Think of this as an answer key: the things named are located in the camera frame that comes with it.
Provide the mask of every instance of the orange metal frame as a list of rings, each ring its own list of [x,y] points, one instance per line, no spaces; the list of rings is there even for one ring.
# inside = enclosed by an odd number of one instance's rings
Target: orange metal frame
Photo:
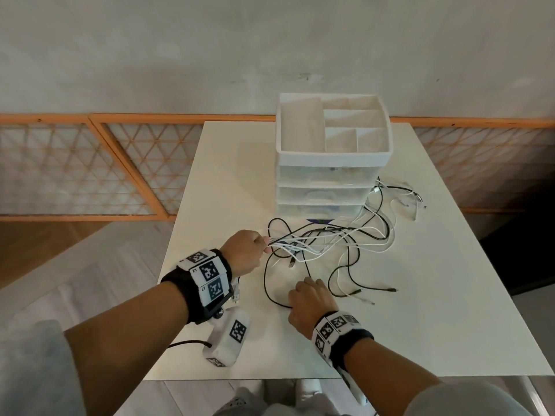
[[[175,220],[168,214],[125,150],[106,124],[204,124],[205,121],[275,121],[275,115],[211,114],[0,114],[0,124],[86,124],[101,145],[112,155],[137,191],[156,213],[149,216],[71,215],[71,216],[0,216],[0,221],[145,221]],[[476,128],[555,128],[555,120],[528,118],[435,118],[391,117],[391,122],[407,122],[413,127]],[[463,208],[464,213],[520,213],[520,209]]]

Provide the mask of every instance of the person's left arm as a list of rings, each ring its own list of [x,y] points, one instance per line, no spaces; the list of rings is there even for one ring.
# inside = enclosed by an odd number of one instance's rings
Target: person's left arm
[[[239,231],[220,249],[233,277],[260,264],[268,243]],[[164,282],[65,331],[88,416],[112,415],[187,324],[187,303]]]

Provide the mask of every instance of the forearm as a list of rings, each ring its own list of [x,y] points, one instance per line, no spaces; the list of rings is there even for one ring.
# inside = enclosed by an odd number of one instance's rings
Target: forearm
[[[88,416],[112,415],[187,323],[170,282],[66,331]]]
[[[429,371],[370,338],[355,343],[344,363],[380,416],[401,416],[421,391],[441,383]]]

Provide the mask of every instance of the person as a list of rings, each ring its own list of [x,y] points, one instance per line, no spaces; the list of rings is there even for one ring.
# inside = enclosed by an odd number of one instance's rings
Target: person
[[[243,230],[230,237],[219,252],[232,276],[239,277],[260,264],[262,253],[269,252],[268,241],[257,232]],[[288,299],[292,307],[288,321],[308,339],[308,345],[323,315],[339,309],[322,280],[300,281]],[[188,321],[184,294],[175,283],[162,282],[65,332],[57,322],[46,321],[3,333],[0,414],[112,415]],[[356,341],[344,353],[343,362],[381,416],[529,415],[492,385],[444,384],[370,337]],[[216,415],[323,414],[307,406],[267,405],[243,388],[237,393]]]

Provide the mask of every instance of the gray shirt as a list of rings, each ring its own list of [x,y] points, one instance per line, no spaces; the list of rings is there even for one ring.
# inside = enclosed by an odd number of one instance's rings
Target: gray shirt
[[[322,415],[281,405],[260,412],[235,410],[237,415]],[[485,383],[436,385],[421,392],[405,412],[406,416],[447,414],[530,416],[511,396]],[[0,332],[0,415],[86,416],[71,349],[58,322]]]

